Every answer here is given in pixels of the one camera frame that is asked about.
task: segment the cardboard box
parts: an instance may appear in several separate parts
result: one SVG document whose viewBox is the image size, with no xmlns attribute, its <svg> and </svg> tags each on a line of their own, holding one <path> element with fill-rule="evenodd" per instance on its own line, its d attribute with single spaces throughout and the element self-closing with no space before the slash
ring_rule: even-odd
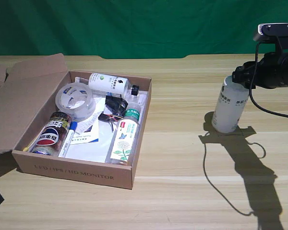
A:
<svg viewBox="0 0 288 230">
<path fill-rule="evenodd" d="M 12 155 L 24 173 L 132 189 L 151 98 L 151 79 L 123 76 L 148 91 L 143 120 L 131 166 L 80 161 L 23 152 L 51 114 L 57 111 L 55 96 L 75 77 L 88 79 L 92 72 L 68 71 L 64 56 L 56 54 L 19 62 L 3 84 L 0 76 L 0 153 Z"/>
</svg>

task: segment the white plastic bottle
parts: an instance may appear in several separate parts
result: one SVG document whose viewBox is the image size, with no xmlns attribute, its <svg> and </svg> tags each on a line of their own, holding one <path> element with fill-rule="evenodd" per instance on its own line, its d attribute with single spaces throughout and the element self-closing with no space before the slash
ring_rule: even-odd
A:
<svg viewBox="0 0 288 230">
<path fill-rule="evenodd" d="M 232 76 L 226 77 L 212 117 L 212 126 L 220 133 L 235 131 L 248 98 L 248 89 L 234 83 Z"/>
<path fill-rule="evenodd" d="M 125 98 L 128 94 L 132 93 L 136 85 L 131 85 L 127 78 L 111 76 L 102 73 L 92 73 L 88 81 L 88 87 L 94 93 L 106 92 L 106 96 Z"/>
<path fill-rule="evenodd" d="M 105 163 L 130 165 L 133 160 L 135 138 L 139 129 L 141 106 L 136 97 L 129 101 L 126 113 L 114 132 Z"/>
</svg>

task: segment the tape roll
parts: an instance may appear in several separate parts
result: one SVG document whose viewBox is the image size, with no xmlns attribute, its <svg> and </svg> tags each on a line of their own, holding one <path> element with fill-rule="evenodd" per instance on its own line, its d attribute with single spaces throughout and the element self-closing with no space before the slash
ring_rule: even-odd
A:
<svg viewBox="0 0 288 230">
<path fill-rule="evenodd" d="M 76 122 L 87 119 L 95 110 L 92 90 L 83 83 L 70 83 L 62 87 L 56 95 L 56 105 Z"/>
</svg>

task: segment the blue marker cap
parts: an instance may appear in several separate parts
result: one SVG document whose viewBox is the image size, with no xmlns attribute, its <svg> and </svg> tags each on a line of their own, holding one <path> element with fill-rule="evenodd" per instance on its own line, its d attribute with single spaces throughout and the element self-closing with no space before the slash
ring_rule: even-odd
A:
<svg viewBox="0 0 288 230">
<path fill-rule="evenodd" d="M 71 122 L 71 126 L 70 126 L 70 128 L 69 128 L 69 129 L 71 129 L 71 130 L 75 131 L 75 130 L 76 130 L 76 128 L 77 128 L 77 125 L 78 125 L 78 123 L 77 123 L 77 122 L 75 122 L 75 121 L 72 121 L 72 122 Z"/>
</svg>

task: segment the bottle cap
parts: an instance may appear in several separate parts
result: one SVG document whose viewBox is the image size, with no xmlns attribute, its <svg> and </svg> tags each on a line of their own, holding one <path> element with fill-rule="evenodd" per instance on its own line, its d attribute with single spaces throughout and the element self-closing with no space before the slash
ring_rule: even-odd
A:
<svg viewBox="0 0 288 230">
<path fill-rule="evenodd" d="M 138 85 L 132 85 L 131 87 L 131 95 L 137 96 L 139 93 L 139 86 Z"/>
</svg>

